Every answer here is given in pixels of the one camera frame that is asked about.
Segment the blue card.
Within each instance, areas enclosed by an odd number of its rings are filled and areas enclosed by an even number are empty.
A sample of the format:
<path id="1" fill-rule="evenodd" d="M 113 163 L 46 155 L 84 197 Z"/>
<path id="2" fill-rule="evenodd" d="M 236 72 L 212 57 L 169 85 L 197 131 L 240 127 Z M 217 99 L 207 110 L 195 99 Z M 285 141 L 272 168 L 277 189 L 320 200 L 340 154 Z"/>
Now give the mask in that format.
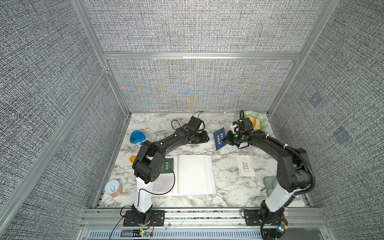
<path id="1" fill-rule="evenodd" d="M 221 148 L 227 145 L 227 143 L 224 141 L 225 137 L 226 137 L 225 128 L 221 128 L 218 131 L 214 132 L 216 151 L 220 150 Z"/>

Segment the green card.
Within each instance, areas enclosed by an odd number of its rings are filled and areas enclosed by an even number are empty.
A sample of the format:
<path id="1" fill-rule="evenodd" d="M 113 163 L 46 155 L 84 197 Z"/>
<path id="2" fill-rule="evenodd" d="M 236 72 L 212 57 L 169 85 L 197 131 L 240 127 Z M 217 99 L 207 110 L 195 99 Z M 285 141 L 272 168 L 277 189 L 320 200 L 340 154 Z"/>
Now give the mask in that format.
<path id="1" fill-rule="evenodd" d="M 172 174 L 174 172 L 174 158 L 166 158 L 163 164 L 163 174 Z"/>

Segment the white photo album book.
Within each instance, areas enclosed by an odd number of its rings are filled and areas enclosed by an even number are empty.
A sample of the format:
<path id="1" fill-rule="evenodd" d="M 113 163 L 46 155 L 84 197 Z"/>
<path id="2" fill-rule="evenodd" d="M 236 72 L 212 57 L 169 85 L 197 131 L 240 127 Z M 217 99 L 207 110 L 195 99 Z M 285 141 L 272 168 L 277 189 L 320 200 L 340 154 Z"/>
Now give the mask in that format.
<path id="1" fill-rule="evenodd" d="M 174 158 L 174 172 L 163 174 L 151 183 L 150 192 L 163 196 L 197 196 L 216 194 L 212 158 L 206 155 L 178 155 Z"/>

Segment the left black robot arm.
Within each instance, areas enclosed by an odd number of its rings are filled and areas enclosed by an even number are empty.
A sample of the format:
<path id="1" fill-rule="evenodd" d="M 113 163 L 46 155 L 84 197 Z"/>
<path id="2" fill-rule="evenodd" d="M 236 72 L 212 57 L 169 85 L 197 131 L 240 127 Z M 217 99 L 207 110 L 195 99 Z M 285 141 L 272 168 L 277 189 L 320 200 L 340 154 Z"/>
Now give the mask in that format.
<path id="1" fill-rule="evenodd" d="M 153 190 L 154 182 L 159 178 L 163 164 L 167 161 L 166 155 L 176 148 L 188 144 L 198 145 L 210 140 L 206 131 L 176 130 L 170 136 L 156 141 L 145 141 L 133 163 L 134 175 L 137 180 L 137 196 L 133 210 L 141 215 L 152 209 L 152 196 L 163 196 L 173 190 L 176 184 L 176 174 L 173 173 L 172 185 L 162 192 Z"/>

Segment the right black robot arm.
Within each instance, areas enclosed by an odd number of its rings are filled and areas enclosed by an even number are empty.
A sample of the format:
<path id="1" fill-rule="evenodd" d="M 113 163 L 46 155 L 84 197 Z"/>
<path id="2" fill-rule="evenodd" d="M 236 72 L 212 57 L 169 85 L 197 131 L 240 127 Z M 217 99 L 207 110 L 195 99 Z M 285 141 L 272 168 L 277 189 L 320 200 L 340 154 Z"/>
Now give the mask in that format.
<path id="1" fill-rule="evenodd" d="M 277 161 L 278 183 L 273 193 L 261 203 L 260 215 L 280 214 L 298 195 L 311 192 L 316 185 L 315 174 L 304 149 L 294 149 L 262 131 L 249 134 L 234 134 L 229 131 L 224 142 L 241 149 L 257 147 Z"/>

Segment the bread piece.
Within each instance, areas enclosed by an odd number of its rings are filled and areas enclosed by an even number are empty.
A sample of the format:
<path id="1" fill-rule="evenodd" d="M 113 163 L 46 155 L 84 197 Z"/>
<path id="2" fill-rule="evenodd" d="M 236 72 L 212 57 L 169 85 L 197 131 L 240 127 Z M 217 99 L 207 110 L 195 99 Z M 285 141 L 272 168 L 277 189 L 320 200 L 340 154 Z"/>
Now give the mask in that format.
<path id="1" fill-rule="evenodd" d="M 253 129 L 255 131 L 261 130 L 261 122 L 259 119 L 253 118 L 252 123 L 253 123 Z"/>

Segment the green glass plate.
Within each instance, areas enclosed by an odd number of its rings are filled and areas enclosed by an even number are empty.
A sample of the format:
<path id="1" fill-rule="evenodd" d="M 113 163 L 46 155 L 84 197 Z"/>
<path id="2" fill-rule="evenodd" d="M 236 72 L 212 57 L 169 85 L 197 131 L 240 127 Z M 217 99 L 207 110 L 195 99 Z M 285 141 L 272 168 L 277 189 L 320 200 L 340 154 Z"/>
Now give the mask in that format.
<path id="1" fill-rule="evenodd" d="M 269 127 L 267 117 L 261 113 L 254 111 L 245 111 L 245 118 L 249 118 L 251 121 L 253 118 L 259 119 L 261 122 L 261 131 L 266 132 Z"/>

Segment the white card grey print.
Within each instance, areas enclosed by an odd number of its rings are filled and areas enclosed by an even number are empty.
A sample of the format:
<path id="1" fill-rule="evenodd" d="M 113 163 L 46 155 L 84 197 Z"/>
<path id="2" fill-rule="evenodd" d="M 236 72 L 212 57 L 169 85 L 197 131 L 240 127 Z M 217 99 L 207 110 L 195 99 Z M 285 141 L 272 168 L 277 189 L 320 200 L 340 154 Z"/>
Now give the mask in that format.
<path id="1" fill-rule="evenodd" d="M 236 156 L 241 177 L 255 177 L 255 171 L 250 156 Z"/>

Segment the green folded cloth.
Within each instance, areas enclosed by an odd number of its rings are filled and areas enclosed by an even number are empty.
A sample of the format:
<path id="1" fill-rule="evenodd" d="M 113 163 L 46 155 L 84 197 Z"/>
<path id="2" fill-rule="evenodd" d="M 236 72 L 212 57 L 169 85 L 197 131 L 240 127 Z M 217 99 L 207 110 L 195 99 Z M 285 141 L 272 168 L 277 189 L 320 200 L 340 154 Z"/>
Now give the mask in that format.
<path id="1" fill-rule="evenodd" d="M 277 183 L 278 180 L 275 176 L 264 177 L 264 188 L 262 189 L 262 191 L 266 191 L 266 194 L 269 197 L 275 189 Z"/>

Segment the blue lidded cup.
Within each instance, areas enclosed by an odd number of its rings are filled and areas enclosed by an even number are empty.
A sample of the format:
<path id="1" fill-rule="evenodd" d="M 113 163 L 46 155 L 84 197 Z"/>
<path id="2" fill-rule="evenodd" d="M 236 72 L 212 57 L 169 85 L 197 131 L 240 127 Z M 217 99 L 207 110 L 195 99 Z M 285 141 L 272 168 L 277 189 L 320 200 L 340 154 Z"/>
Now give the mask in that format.
<path id="1" fill-rule="evenodd" d="M 135 130 L 130 135 L 130 143 L 136 148 L 140 149 L 142 144 L 146 141 L 146 135 L 141 131 Z"/>

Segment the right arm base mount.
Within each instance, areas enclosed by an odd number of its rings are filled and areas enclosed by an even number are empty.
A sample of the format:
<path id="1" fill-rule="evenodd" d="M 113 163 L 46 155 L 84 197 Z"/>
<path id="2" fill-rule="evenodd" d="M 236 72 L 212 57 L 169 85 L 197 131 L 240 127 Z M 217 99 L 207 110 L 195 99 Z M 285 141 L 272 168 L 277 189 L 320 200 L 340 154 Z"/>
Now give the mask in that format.
<path id="1" fill-rule="evenodd" d="M 263 240 L 277 240 L 288 229 L 288 220 L 284 216 L 284 208 L 270 212 L 267 207 L 259 210 L 241 209 L 247 226 L 259 226 Z"/>

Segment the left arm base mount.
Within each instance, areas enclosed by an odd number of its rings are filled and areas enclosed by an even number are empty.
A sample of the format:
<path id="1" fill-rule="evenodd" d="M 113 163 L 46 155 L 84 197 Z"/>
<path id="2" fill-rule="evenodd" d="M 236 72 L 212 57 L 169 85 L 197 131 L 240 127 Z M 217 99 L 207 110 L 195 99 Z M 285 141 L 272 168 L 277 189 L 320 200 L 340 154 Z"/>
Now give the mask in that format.
<path id="1" fill-rule="evenodd" d="M 151 224 L 155 227 L 163 227 L 165 221 L 165 213 L 163 210 L 149 209 L 145 213 L 141 213 L 135 208 L 127 211 L 124 215 L 124 227 L 145 227 Z"/>

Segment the aluminium front rail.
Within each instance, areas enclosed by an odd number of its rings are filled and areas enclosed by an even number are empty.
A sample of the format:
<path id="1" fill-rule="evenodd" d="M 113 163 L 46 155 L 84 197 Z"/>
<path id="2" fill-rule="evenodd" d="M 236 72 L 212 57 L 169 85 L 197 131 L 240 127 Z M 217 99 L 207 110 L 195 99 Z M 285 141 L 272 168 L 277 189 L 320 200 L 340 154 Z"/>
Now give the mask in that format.
<path id="1" fill-rule="evenodd" d="M 248 226 L 245 208 L 162 208 L 157 223 L 124 226 L 120 209 L 86 210 L 77 240 L 260 240 L 260 226 Z M 335 240 L 319 208 L 288 208 L 283 240 Z"/>

